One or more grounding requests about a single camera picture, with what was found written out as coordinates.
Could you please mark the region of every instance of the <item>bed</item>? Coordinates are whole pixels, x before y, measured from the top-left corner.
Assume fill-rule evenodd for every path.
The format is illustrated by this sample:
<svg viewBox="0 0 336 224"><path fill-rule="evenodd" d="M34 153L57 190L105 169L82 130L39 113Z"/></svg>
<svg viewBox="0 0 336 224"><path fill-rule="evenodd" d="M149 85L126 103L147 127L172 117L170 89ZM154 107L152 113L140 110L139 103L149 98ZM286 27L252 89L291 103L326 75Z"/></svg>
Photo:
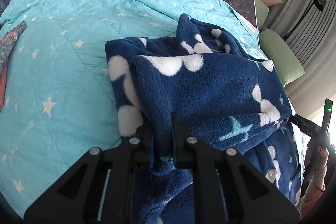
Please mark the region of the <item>bed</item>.
<svg viewBox="0 0 336 224"><path fill-rule="evenodd" d="M253 26L253 0L227 2L243 16L227 13L223 0L11 0L1 16L0 35L22 21L28 27L9 60L0 113L0 171L5 174L0 190L18 215L23 217L90 147L112 148L120 143L120 133L132 135L129 128L120 128L104 51L107 41L174 36L179 16L186 13L230 26L232 33L238 29L236 39L244 51L267 59ZM298 144L293 160L299 166L302 134L295 131L293 140Z"/></svg>

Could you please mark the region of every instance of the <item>hand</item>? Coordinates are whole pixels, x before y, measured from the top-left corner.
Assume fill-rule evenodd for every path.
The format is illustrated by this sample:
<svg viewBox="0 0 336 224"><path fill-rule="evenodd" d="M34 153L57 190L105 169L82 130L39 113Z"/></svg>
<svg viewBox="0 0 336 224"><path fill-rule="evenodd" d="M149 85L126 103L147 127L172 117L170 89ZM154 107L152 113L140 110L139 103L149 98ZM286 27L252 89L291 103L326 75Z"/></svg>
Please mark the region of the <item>hand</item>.
<svg viewBox="0 0 336 224"><path fill-rule="evenodd" d="M310 148L311 142L309 141L307 144L307 151L306 151L306 157L304 159L304 165L307 166L310 163L310 159L313 155L313 151ZM319 152L321 149L321 146L319 145L317 147L317 152ZM329 156L329 151L326 148L322 148L320 152L320 159L319 162L317 163L316 170L322 170L326 165L328 161L328 156Z"/></svg>

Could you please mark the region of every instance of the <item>fleece blanket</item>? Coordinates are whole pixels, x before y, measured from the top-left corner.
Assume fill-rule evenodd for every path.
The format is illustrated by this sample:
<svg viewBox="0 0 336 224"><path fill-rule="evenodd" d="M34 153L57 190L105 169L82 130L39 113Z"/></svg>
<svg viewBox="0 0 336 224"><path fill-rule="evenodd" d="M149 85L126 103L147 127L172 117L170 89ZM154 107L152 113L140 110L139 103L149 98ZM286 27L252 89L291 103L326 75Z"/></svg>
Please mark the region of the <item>fleece blanket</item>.
<svg viewBox="0 0 336 224"><path fill-rule="evenodd" d="M274 146L289 146L294 159L282 165L287 176L297 175L293 130L285 128L292 110L273 62L250 57L224 28L182 14L174 38L128 37L108 42L105 50L120 132L131 136L143 123L142 113L155 132L152 168L135 177L134 223L157 223L174 214L163 210L192 184L190 171L176 170L172 161L172 111L212 147L245 153L277 187ZM277 129L291 134L281 133L267 145ZM287 195L288 184L281 189ZM300 180L290 188L296 193ZM192 210L166 222L180 223L187 215Z"/></svg>

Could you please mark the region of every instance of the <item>light blue star print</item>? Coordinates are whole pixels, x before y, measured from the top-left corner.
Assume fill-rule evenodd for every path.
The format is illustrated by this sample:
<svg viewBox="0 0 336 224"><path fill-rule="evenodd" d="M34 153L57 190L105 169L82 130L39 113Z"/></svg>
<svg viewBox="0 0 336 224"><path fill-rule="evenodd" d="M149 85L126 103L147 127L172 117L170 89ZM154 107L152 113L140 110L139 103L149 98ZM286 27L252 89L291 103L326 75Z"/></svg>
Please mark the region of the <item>light blue star print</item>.
<svg viewBox="0 0 336 224"><path fill-rule="evenodd" d="M282 98L281 94L280 94L280 98L279 98L280 103L283 105L284 104L284 99Z"/></svg>
<svg viewBox="0 0 336 224"><path fill-rule="evenodd" d="M285 135L284 130L287 130L287 128L285 128L284 126L280 126L280 130L281 130L282 134Z"/></svg>
<svg viewBox="0 0 336 224"><path fill-rule="evenodd" d="M230 118L231 118L231 121L232 121L232 131L230 133L224 135L224 136L219 137L219 140L224 141L224 140L227 140L227 139L232 138L234 136L238 136L240 134L245 133L245 137L241 142L246 142L248 137L249 137L248 131L251 129L253 124L242 127L240 125L239 121L236 118L234 118L232 116L230 116Z"/></svg>
<svg viewBox="0 0 336 224"><path fill-rule="evenodd" d="M257 61L253 61L253 62L257 65L258 69L260 70L259 62L257 62Z"/></svg>

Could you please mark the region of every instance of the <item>star pattern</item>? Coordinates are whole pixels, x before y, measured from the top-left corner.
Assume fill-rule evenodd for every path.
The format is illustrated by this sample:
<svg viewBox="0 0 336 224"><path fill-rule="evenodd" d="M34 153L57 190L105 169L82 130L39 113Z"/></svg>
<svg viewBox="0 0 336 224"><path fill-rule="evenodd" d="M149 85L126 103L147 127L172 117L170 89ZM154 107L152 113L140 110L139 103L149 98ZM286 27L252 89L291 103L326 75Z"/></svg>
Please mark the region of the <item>star pattern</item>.
<svg viewBox="0 0 336 224"><path fill-rule="evenodd" d="M17 182L15 179L13 179L13 182L16 190L21 194L21 191L25 190L25 188L22 186L21 180L19 179L19 181Z"/></svg>
<svg viewBox="0 0 336 224"><path fill-rule="evenodd" d="M280 130L282 134L285 135L285 130L287 130L287 128L285 128L284 126L280 126Z"/></svg>
<svg viewBox="0 0 336 224"><path fill-rule="evenodd" d="M105 72L104 77L106 77L106 76L108 76L108 75L110 74L110 71L109 71L108 68L106 68L106 69L102 69L102 70Z"/></svg>
<svg viewBox="0 0 336 224"><path fill-rule="evenodd" d="M280 103L283 105L284 104L284 99L282 98L281 94L280 94L280 98L279 98Z"/></svg>
<svg viewBox="0 0 336 224"><path fill-rule="evenodd" d="M84 44L84 41L82 41L81 39L79 39L77 42L74 43L75 47L81 48L82 45Z"/></svg>
<svg viewBox="0 0 336 224"><path fill-rule="evenodd" d="M42 110L42 113L47 112L49 115L49 118L51 118L51 109L56 105L56 103L51 101L51 96L48 97L48 100L42 102L44 108Z"/></svg>
<svg viewBox="0 0 336 224"><path fill-rule="evenodd" d="M236 118L234 118L232 116L230 116L230 118L231 118L231 121L232 121L232 131L230 133L224 135L224 136L219 137L219 140L220 141L224 141L224 140L230 139L230 138L232 138L234 136L238 136L240 134L244 134L245 133L245 137L244 137L244 139L241 142L247 141L247 138L249 136L248 132L252 128L253 124L250 124L248 126L242 127L241 124L240 124L240 122Z"/></svg>
<svg viewBox="0 0 336 224"><path fill-rule="evenodd" d="M37 56L37 54L39 53L39 51L38 50L35 50L32 54L31 54L31 58L33 59L36 59L36 56Z"/></svg>

